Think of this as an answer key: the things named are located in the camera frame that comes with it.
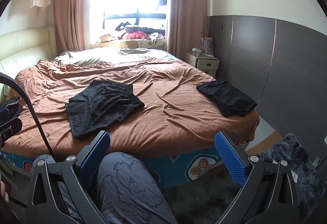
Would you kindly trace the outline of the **black shorts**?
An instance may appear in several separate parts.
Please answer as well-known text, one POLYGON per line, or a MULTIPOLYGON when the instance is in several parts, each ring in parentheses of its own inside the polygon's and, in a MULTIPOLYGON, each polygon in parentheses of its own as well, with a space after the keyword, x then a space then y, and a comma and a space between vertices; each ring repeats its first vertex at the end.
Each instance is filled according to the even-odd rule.
POLYGON ((145 107, 133 85, 93 80, 65 104, 73 136, 85 140, 145 107))

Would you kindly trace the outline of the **grey patterned trouser leg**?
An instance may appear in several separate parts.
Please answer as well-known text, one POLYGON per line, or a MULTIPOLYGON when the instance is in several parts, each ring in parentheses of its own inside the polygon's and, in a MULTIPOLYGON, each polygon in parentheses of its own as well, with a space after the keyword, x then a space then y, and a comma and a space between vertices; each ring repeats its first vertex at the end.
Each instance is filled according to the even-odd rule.
POLYGON ((132 155, 106 155, 86 191, 108 223, 177 223, 151 172, 132 155))

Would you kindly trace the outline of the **dark fluffy rug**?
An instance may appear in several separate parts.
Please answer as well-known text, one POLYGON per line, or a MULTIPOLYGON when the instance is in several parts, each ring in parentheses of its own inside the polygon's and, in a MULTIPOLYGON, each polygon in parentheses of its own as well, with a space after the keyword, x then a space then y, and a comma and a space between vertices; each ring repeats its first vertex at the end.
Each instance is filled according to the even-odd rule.
POLYGON ((258 155, 244 187, 227 168, 163 191, 179 223, 306 223, 326 192, 293 134, 258 155))

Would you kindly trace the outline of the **folded black pants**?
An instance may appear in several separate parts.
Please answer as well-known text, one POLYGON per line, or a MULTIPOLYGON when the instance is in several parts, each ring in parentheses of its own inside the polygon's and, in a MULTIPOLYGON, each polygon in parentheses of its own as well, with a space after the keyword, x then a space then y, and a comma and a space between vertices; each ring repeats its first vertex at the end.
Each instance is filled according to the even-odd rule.
POLYGON ((245 117, 257 107, 257 103, 226 80, 205 82, 196 87, 197 91, 213 100, 223 117, 234 115, 245 117))

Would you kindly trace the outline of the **blue patterned bed sheet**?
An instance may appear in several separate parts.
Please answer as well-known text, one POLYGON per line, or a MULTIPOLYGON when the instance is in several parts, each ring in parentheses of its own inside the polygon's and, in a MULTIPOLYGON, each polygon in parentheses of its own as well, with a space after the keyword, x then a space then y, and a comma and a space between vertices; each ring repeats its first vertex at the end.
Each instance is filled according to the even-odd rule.
MULTIPOLYGON (((6 140, 1 150, 1 157, 4 157, 5 161, 8 163, 24 169, 26 172, 32 170, 32 164, 36 157, 43 154, 54 154, 52 150, 47 149, 44 141, 41 139, 32 141, 23 140, 20 145, 14 145, 13 143, 13 139, 6 140)), ((70 150, 65 154, 57 155, 57 159, 62 160, 68 156, 76 157, 83 147, 90 143, 83 142, 79 150, 70 150)), ((196 180, 214 168, 215 165, 224 162, 214 146, 209 149, 182 155, 147 158, 143 159, 143 163, 152 173, 159 188, 164 190, 196 180)))

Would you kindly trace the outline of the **cream padded headboard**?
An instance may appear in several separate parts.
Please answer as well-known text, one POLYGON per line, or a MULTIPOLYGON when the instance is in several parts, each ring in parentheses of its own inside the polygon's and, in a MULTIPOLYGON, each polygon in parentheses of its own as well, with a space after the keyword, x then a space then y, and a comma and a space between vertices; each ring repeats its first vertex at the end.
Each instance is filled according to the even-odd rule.
POLYGON ((54 26, 1 35, 1 72, 12 78, 39 60, 51 61, 56 56, 54 26))

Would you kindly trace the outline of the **brown bed blanket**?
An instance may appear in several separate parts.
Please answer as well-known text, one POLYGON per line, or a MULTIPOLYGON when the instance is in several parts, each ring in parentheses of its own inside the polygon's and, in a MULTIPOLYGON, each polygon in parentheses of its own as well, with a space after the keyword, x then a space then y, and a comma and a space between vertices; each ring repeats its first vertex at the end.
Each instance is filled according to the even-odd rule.
POLYGON ((223 117, 216 104, 196 89, 212 77, 168 58, 99 62, 83 67, 40 60, 20 71, 16 80, 30 97, 47 139, 41 138, 27 107, 20 114, 22 130, 10 139, 14 145, 41 139, 56 156, 79 150, 83 142, 90 142, 72 135, 65 104, 93 80, 131 84, 134 94, 145 104, 120 124, 108 128, 110 151, 140 158, 184 154, 213 147, 218 132, 225 132, 234 140, 253 140, 259 124, 256 111, 245 117, 223 117))

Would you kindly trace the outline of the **cream bedside cabinet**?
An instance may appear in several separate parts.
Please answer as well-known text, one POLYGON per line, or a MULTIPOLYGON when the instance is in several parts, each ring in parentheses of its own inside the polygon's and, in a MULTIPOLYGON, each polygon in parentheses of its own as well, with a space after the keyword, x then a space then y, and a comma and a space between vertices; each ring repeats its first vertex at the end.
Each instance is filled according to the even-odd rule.
POLYGON ((216 77, 219 67, 218 58, 203 55, 195 56, 192 53, 186 53, 185 62, 214 78, 216 77))

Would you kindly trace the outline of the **dark wood wardrobe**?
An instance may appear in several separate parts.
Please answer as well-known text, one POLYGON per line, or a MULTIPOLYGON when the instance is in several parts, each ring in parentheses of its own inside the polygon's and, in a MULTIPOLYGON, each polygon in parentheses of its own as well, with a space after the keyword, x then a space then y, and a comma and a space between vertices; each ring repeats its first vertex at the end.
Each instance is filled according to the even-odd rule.
POLYGON ((216 76, 257 102, 280 134, 294 134, 311 159, 326 157, 326 36, 292 22, 210 16, 216 76))

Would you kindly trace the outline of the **red plush toy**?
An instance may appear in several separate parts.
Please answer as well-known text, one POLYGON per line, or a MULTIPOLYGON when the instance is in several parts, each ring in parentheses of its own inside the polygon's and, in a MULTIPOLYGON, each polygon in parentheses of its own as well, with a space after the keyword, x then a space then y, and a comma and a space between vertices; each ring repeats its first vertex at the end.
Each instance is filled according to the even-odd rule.
POLYGON ((122 36, 122 39, 125 40, 138 40, 138 39, 146 39, 147 34, 143 31, 134 31, 134 32, 126 32, 122 36))

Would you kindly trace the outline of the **left pink curtain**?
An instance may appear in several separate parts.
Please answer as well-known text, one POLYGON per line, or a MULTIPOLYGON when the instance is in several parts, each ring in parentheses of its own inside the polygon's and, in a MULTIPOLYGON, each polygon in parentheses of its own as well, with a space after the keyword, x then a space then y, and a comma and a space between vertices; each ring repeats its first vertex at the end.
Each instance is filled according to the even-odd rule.
POLYGON ((57 52, 90 48, 90 0, 53 0, 57 52))

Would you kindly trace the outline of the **pink curtain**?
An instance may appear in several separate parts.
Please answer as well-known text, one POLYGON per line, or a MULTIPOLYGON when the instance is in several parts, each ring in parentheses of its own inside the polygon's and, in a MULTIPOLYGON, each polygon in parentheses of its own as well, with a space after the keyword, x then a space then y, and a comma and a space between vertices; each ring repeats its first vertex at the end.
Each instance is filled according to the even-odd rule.
POLYGON ((53 0, 57 52, 90 48, 90 0, 53 0))
POLYGON ((207 11, 208 0, 167 0, 166 51, 183 60, 192 48, 200 47, 207 11))

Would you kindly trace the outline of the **right pink curtain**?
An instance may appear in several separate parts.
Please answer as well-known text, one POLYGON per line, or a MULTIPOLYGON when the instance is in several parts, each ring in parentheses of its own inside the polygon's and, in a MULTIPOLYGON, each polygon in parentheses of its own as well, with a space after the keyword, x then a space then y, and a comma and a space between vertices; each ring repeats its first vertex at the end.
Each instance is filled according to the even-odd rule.
POLYGON ((183 60, 192 48, 200 47, 207 11, 208 0, 167 0, 166 51, 183 60))

